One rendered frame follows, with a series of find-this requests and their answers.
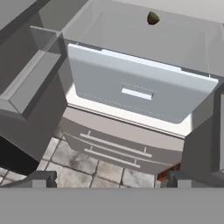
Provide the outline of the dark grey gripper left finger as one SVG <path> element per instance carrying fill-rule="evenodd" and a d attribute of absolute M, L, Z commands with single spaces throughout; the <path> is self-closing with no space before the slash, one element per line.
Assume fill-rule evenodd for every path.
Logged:
<path fill-rule="evenodd" d="M 8 187 L 18 188 L 51 188 L 57 187 L 56 171 L 35 171 L 26 178 L 8 184 Z"/>

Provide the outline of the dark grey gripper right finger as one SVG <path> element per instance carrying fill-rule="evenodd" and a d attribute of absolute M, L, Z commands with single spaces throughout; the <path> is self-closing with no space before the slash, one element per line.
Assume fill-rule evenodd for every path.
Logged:
<path fill-rule="evenodd" d="M 208 173 L 191 173 L 186 171 L 169 171 L 168 187 L 176 188 L 211 188 L 217 187 L 212 175 Z"/>

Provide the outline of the clear fridge door bin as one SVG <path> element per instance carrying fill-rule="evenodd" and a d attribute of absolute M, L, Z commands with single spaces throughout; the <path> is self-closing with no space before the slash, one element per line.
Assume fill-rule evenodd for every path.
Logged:
<path fill-rule="evenodd" d="M 67 56 L 60 31 L 33 25 L 30 30 L 37 51 L 0 94 L 0 116 L 27 120 Z"/>

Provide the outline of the pale blue fridge crisper drawer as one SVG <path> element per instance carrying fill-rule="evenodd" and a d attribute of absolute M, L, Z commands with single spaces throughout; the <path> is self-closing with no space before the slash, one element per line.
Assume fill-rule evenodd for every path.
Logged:
<path fill-rule="evenodd" d="M 147 59 L 70 44 L 67 54 L 76 94 L 169 123 L 181 123 L 219 81 Z M 122 88 L 152 94 L 151 101 L 123 94 Z"/>

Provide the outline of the clear glass fridge shelf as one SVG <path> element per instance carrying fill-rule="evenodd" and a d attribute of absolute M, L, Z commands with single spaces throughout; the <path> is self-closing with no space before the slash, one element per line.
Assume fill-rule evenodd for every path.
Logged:
<path fill-rule="evenodd" d="M 160 21 L 147 22 L 150 11 Z M 89 0 L 64 38 L 224 78 L 224 24 L 119 0 Z"/>

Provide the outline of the brown potato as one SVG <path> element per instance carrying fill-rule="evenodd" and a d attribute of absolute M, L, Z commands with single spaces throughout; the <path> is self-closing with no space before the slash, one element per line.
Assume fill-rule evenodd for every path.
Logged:
<path fill-rule="evenodd" d="M 155 12 L 150 11 L 149 14 L 148 14 L 148 16 L 147 16 L 147 22 L 148 22 L 148 24 L 149 25 L 155 25 L 159 21 L 160 21 L 159 16 Z"/>

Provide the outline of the grey freezer drawer front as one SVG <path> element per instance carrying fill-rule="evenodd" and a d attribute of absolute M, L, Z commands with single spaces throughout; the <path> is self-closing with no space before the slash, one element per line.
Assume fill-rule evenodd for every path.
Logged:
<path fill-rule="evenodd" d="M 68 107 L 63 114 L 60 127 L 64 132 L 69 146 L 92 158 L 119 165 L 137 172 L 144 172 L 164 177 L 168 171 L 180 168 L 184 141 L 149 129 L 143 129 L 125 122 L 120 122 L 100 115 L 94 115 L 76 108 Z M 133 152 L 122 150 L 105 143 L 88 140 L 80 133 L 110 141 L 115 144 L 150 153 L 145 157 Z M 141 165 L 141 168 L 122 164 L 104 157 L 85 152 L 84 149 L 97 151 L 111 157 L 120 158 Z"/>

